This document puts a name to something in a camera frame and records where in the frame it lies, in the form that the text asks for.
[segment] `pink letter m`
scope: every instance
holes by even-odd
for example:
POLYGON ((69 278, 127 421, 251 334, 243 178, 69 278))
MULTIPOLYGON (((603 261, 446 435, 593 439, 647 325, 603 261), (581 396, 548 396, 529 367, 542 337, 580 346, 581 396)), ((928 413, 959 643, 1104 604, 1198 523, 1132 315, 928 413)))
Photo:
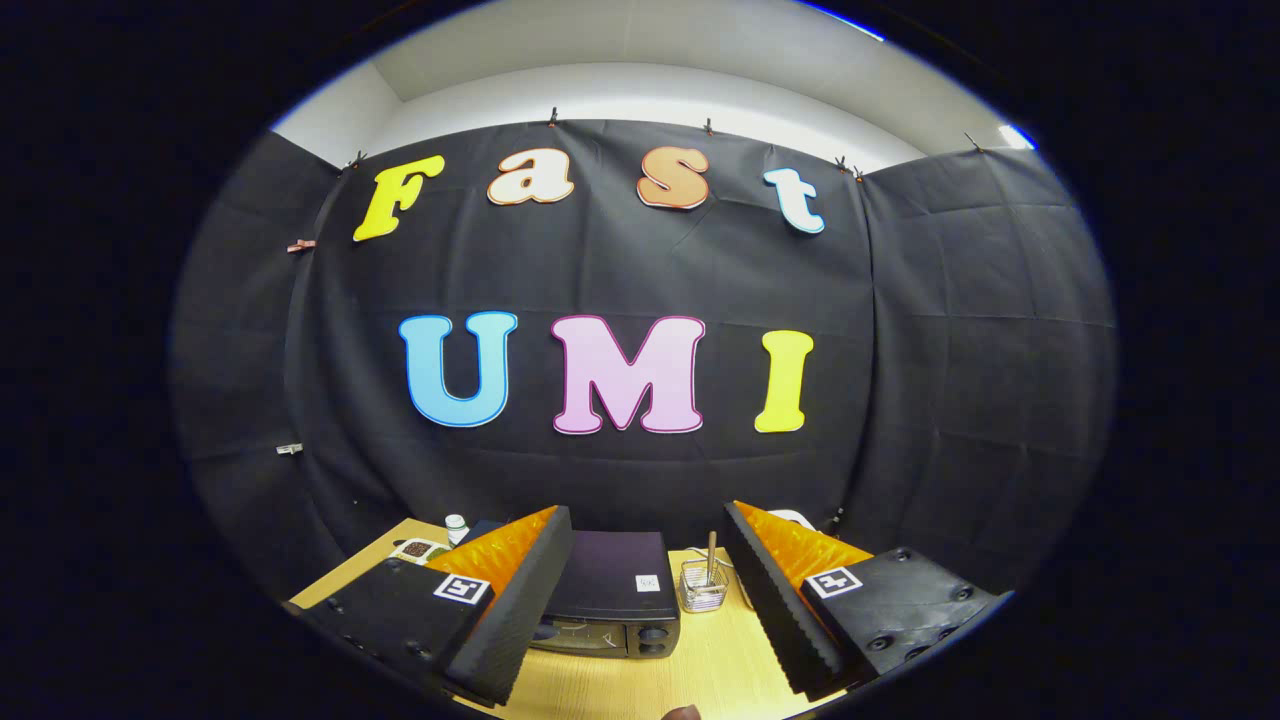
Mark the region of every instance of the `pink letter m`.
POLYGON ((579 436, 604 425, 591 411, 591 388, 620 430, 631 424, 650 388, 641 428, 650 433, 687 433, 703 427, 703 416, 694 409, 694 352, 705 333, 707 325, 696 318, 659 318, 635 361, 628 363, 603 318, 571 315, 556 320, 552 334, 564 343, 564 411, 556 416, 556 429, 579 436))

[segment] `small bottle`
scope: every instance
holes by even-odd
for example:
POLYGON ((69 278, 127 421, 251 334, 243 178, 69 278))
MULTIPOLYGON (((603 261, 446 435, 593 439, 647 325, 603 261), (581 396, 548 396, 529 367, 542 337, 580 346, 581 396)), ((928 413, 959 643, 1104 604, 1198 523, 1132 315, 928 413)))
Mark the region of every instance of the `small bottle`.
POLYGON ((471 530, 471 528, 467 528, 467 521, 462 515, 449 515, 445 518, 444 529, 449 530, 449 547, 458 547, 462 538, 471 530))

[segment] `black fabric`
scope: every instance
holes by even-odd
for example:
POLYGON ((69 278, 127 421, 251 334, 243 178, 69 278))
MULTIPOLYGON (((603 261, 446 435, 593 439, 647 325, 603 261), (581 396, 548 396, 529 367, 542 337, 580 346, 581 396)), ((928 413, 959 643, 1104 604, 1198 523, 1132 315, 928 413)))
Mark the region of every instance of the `black fabric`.
POLYGON ((276 600, 346 559, 320 521, 287 413, 284 340, 300 258, 338 169, 268 133, 212 202, 187 256, 169 383, 192 482, 221 533, 276 600))
POLYGON ((1088 229, 1034 152, 929 158, 856 183, 783 147, 596 120, 467 131, 337 176, 265 138, 197 238, 174 322, 175 405, 197 486, 278 598, 406 516, 517 518, 559 503, 577 529, 660 530, 685 547, 728 500, 799 510, 870 552, 918 547, 1002 592, 1087 491, 1110 416, 1115 323, 1088 229), (664 145, 708 156, 701 206, 636 197, 641 158, 664 145), (568 154, 572 195, 489 202, 498 163, 534 147, 568 154), (436 154, 444 172, 397 210, 399 227, 352 242, 372 178, 436 154), (786 224, 760 178, 782 167, 817 187, 820 234, 786 224), (319 245, 285 254, 301 237, 319 245), (520 319, 507 406, 479 428, 436 425, 410 400, 398 325, 453 322, 445 379, 466 397, 477 377, 463 324, 483 310, 520 319), (703 427, 620 432, 605 418, 594 434, 557 433, 563 347, 549 328, 572 314, 603 316, 628 357, 663 315, 705 322, 703 427), (809 333, 814 350, 804 428, 762 434, 760 336, 773 329, 809 333), (305 451, 275 456, 287 442, 305 451), (265 550, 275 546, 298 556, 265 550))
MULTIPOLYGON (((870 379, 867 223, 852 176, 760 142, 634 122, 511 124, 461 132, 366 159, 334 201, 296 304, 298 416, 307 479, 325 523, 353 552, 407 515, 508 518, 572 507, 577 529, 660 530, 671 547, 701 542, 719 506, 742 500, 832 518, 856 456, 870 379), (701 150, 712 196, 691 211, 636 197, 641 158, 676 145, 701 150), (485 196, 512 152, 556 147, 571 158, 573 192, 553 204, 497 206, 485 196), (388 236, 352 242, 385 168, 443 155, 388 236), (795 168, 818 190, 827 229, 804 236, 777 209, 762 173, 795 168), (448 389, 477 387, 476 311, 515 313, 509 397, 492 423, 436 425, 410 401, 398 325, 413 315, 453 322, 444 342, 448 389), (603 316, 634 357, 664 315, 707 324, 696 352, 700 429, 649 433, 632 424, 589 436, 552 427, 563 409, 562 316, 603 316), (799 432, 754 429, 769 372, 762 336, 803 331, 799 432)), ((641 404, 640 413, 648 407, 641 404)), ((596 411, 600 413, 596 400, 596 411)))
POLYGON ((1004 592, 1066 528, 1105 447, 1105 268, 1034 152, 927 158, 860 187, 876 369, 840 537, 913 546, 1004 592))

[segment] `blue letter u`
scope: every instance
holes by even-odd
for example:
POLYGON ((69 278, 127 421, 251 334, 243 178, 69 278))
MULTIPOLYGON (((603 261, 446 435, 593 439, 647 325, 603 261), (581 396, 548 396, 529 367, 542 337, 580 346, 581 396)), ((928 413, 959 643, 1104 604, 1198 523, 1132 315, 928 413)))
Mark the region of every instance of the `blue letter u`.
POLYGON ((480 389, 466 400, 444 387, 444 338, 453 323, 442 315, 419 315, 401 323, 408 359, 408 395, 417 411, 451 428, 474 428, 497 418, 507 406, 507 336, 516 329, 511 313, 476 313, 467 332, 476 336, 480 389))

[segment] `letter i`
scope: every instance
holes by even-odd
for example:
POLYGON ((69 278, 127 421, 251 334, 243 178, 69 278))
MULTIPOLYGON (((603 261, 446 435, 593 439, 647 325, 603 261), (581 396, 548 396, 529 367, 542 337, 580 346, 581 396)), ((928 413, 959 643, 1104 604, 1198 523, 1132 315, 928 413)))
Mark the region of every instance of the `letter i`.
POLYGON ((764 411, 755 416, 755 430, 799 430, 804 427, 800 411, 804 359, 813 350, 813 338, 796 331, 773 331, 764 333, 760 343, 769 351, 769 389, 764 396, 764 411))

